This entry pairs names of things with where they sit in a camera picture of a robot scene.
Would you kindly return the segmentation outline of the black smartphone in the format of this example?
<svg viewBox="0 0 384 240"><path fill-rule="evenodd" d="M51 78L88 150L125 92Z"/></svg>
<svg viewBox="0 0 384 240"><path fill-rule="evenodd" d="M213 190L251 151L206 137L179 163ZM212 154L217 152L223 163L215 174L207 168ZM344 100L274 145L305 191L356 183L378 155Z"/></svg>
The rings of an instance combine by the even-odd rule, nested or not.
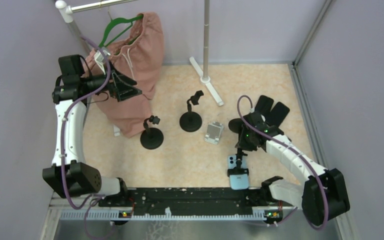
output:
<svg viewBox="0 0 384 240"><path fill-rule="evenodd" d="M269 126L279 127L288 116L290 108L282 102L277 102L266 116L266 123Z"/></svg>
<svg viewBox="0 0 384 240"><path fill-rule="evenodd" d="M271 112L274 100L266 95L261 95L254 107L254 110L263 116Z"/></svg>

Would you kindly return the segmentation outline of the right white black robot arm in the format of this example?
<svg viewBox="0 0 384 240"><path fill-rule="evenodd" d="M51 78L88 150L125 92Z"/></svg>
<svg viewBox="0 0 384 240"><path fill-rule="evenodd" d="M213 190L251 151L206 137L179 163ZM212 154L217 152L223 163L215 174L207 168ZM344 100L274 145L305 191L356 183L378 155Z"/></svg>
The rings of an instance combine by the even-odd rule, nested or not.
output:
<svg viewBox="0 0 384 240"><path fill-rule="evenodd" d="M350 210L342 172L327 169L309 158L277 125L268 124L262 115L254 112L231 120L228 128L238 135L235 147L240 156L244 156L245 151L262 149L278 159L299 181L299 184L291 183L280 176L263 181L260 192L265 202L291 204L302 210L316 229Z"/></svg>

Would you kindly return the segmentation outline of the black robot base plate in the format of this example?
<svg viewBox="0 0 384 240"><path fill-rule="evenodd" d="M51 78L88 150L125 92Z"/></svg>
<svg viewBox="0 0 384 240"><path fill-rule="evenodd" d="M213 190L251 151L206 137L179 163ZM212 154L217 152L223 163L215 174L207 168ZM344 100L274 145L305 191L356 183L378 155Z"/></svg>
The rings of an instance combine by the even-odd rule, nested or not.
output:
<svg viewBox="0 0 384 240"><path fill-rule="evenodd" d="M100 207L119 209L119 217L163 221L257 221L278 224L292 206L267 200L258 188L132 188L101 200Z"/></svg>

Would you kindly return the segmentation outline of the blue-cased smartphone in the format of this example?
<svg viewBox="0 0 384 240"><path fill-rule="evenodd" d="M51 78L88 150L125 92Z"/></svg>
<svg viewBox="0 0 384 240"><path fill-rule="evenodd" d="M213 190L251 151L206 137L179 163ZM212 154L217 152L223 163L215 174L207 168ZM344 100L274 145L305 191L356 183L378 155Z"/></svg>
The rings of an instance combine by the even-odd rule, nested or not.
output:
<svg viewBox="0 0 384 240"><path fill-rule="evenodd" d="M246 156L229 155L227 157L227 176L232 190L246 190L250 187L249 169Z"/></svg>

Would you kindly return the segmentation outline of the black phone stand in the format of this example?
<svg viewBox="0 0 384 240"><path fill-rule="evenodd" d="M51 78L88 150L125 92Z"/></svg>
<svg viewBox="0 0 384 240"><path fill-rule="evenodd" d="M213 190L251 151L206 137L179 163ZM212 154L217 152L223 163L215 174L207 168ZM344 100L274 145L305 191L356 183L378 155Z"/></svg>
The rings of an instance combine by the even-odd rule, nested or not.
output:
<svg viewBox="0 0 384 240"><path fill-rule="evenodd" d="M144 120L144 131L140 135L140 143L145 149L155 150L162 145L164 141L163 132L156 127L150 127L148 124L151 123L153 125L158 125L160 120L161 119L155 115L151 115Z"/></svg>
<svg viewBox="0 0 384 240"><path fill-rule="evenodd" d="M248 129L245 127L244 122L240 118L230 120L228 127L233 133L238 134L238 142L235 145L237 152L235 154L236 160L234 167L227 170L227 176L249 175L248 168L243 166L243 158L244 156L247 156L247 154L244 153L244 150L247 151L250 146L247 140Z"/></svg>
<svg viewBox="0 0 384 240"><path fill-rule="evenodd" d="M199 130L202 126L202 117L195 111L192 111L192 105L199 104L199 99L204 95L202 90L198 90L187 101L187 112L179 119L179 125L182 130L192 133Z"/></svg>

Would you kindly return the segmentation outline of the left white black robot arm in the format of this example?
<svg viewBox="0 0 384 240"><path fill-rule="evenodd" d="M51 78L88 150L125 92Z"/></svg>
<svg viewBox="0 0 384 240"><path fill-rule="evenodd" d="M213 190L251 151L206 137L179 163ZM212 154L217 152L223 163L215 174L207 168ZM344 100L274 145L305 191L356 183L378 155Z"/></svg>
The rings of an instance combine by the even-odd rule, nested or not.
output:
<svg viewBox="0 0 384 240"><path fill-rule="evenodd" d="M87 99L106 93L118 102L142 93L137 82L110 64L108 74L85 76L81 55L67 55L58 59L61 75L52 92L57 115L57 139L51 167L42 170L44 181L61 198L82 195L119 195L127 190L117 177L104 177L99 170L86 164L83 150L83 127Z"/></svg>

